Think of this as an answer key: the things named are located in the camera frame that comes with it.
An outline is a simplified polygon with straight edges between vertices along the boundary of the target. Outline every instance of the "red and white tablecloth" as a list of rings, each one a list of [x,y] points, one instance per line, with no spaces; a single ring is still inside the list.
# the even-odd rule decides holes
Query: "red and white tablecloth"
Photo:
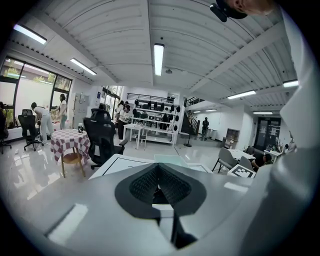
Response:
[[[54,153],[54,160],[58,162],[62,153],[67,149],[77,148],[84,159],[89,159],[90,140],[87,133],[79,133],[77,129],[63,129],[55,131],[51,136],[51,152]]]

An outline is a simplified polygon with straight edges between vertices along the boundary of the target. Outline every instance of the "round table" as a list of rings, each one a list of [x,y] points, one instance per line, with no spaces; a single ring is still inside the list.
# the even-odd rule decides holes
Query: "round table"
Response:
[[[83,176],[85,175],[84,169],[81,164],[81,158],[84,163],[89,159],[90,141],[86,132],[79,133],[77,129],[63,129],[55,131],[51,136],[51,152],[54,153],[54,160],[59,161],[61,157],[61,165],[63,177],[65,176],[65,163],[80,163]],[[64,161],[64,151],[73,149],[73,153],[68,154]]]

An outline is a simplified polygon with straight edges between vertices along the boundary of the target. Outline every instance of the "white ceiling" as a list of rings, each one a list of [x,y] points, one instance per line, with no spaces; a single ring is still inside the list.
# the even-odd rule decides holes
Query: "white ceiling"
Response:
[[[19,23],[47,42],[42,45],[16,31],[9,40],[82,73],[70,62],[76,58],[97,72],[83,75],[103,85],[141,83],[227,106],[281,109],[295,90],[282,83],[297,78],[281,13],[222,23],[209,9],[212,2],[42,0]],[[275,37],[262,41],[272,30]],[[162,76],[153,72],[154,43],[165,45]],[[226,100],[252,89],[256,96]]]

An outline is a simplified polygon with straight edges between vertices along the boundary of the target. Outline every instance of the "glossy white floor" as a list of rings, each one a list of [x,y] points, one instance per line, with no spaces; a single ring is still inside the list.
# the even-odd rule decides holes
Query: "glossy white floor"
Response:
[[[13,211],[37,227],[37,217],[49,204],[60,197],[67,197],[73,188],[85,182],[98,168],[91,170],[92,162],[89,160],[83,166],[86,174],[83,177],[78,164],[65,164],[66,178],[63,178],[61,162],[55,162],[49,145],[38,145],[34,152],[32,148],[24,151],[25,144],[24,140],[13,142],[12,149],[6,147],[4,154],[0,154],[1,196]],[[135,145],[134,139],[128,142],[124,155],[144,159],[154,159],[155,154],[180,155],[186,162],[203,163],[210,169],[215,165],[220,150],[207,146],[172,147],[171,144],[149,141],[146,150],[144,144],[136,150]]]

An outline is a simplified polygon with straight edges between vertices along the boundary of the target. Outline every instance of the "glass wall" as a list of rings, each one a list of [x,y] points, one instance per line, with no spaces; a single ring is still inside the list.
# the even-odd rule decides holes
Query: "glass wall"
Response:
[[[71,83],[66,77],[7,57],[0,71],[0,101],[9,109],[7,124],[19,125],[18,115],[31,109],[33,102],[48,110],[59,107],[61,94],[68,102]]]

